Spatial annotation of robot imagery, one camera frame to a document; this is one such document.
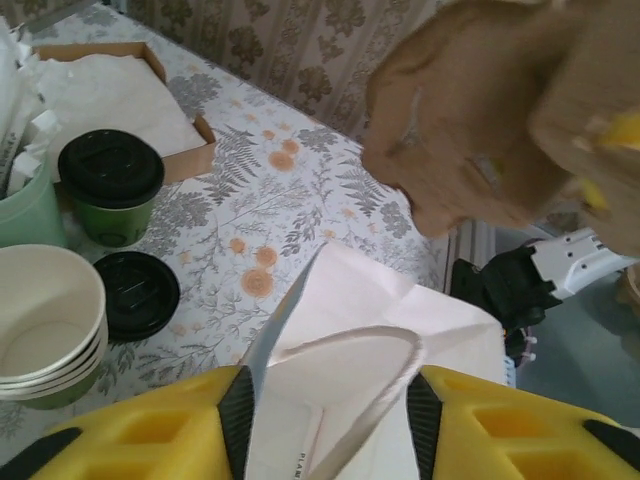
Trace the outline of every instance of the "paper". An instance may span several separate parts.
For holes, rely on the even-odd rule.
[[[505,383],[502,328],[497,320],[476,307],[417,286],[360,252],[329,243],[298,277],[245,356],[257,401],[247,480],[306,478],[309,468],[315,468],[336,438],[349,429],[348,420],[353,409],[361,408],[362,395],[379,389],[384,372],[388,374],[385,369],[402,358],[388,348],[363,349],[354,342],[324,360],[288,366],[287,352],[329,335],[374,325],[419,334],[427,349],[425,364]],[[331,415],[324,409],[321,423],[332,434],[319,435],[309,443],[317,413],[304,405],[332,403],[327,395],[336,389],[328,386],[335,387],[337,382],[343,382],[337,391],[353,393],[358,387],[360,397],[350,396],[355,403],[346,401]],[[339,480],[418,480],[405,405],[406,397],[388,412]],[[310,444],[311,453],[301,452],[301,446]],[[301,453],[308,465],[299,463]]]
[[[57,159],[74,138],[98,129],[122,130],[161,157],[200,147],[198,134],[149,65],[133,56],[88,55],[73,62],[40,62],[39,88],[62,124],[47,150],[58,181]]]

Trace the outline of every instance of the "green cup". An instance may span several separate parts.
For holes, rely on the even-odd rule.
[[[22,190],[0,200],[0,247],[22,244],[67,247],[47,162]]]
[[[96,130],[62,150],[58,170],[94,242],[120,248],[144,236],[164,181],[164,164],[153,148],[129,133]]]

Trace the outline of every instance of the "floral tablecloth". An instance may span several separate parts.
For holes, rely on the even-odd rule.
[[[99,380],[74,405],[41,412],[0,402],[0,463],[73,415],[238,362],[327,239],[442,286],[447,241],[416,231],[404,197],[362,169],[357,143],[98,4],[34,41],[147,42],[180,105],[204,114],[219,143],[214,173],[165,187],[133,247],[162,258],[180,281],[170,324],[143,342],[112,346]],[[107,253],[84,238],[74,248],[92,261]]]

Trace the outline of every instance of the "bag handle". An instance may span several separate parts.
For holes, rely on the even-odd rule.
[[[391,407],[402,397],[407,386],[413,381],[424,366],[426,347],[422,337],[405,328],[391,326],[363,327],[340,332],[318,340],[303,343],[297,347],[283,351],[278,361],[286,361],[309,350],[322,348],[336,341],[353,340],[372,337],[395,337],[411,345],[411,350],[395,378],[367,405],[356,418],[349,431],[336,443],[327,456],[309,474],[307,480],[334,480],[342,469],[360,451],[362,445],[371,436]]]

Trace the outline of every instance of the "white paper bag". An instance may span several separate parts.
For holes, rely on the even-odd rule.
[[[490,315],[325,245],[245,356],[257,405],[246,479],[418,480],[406,411],[416,355],[505,381]]]

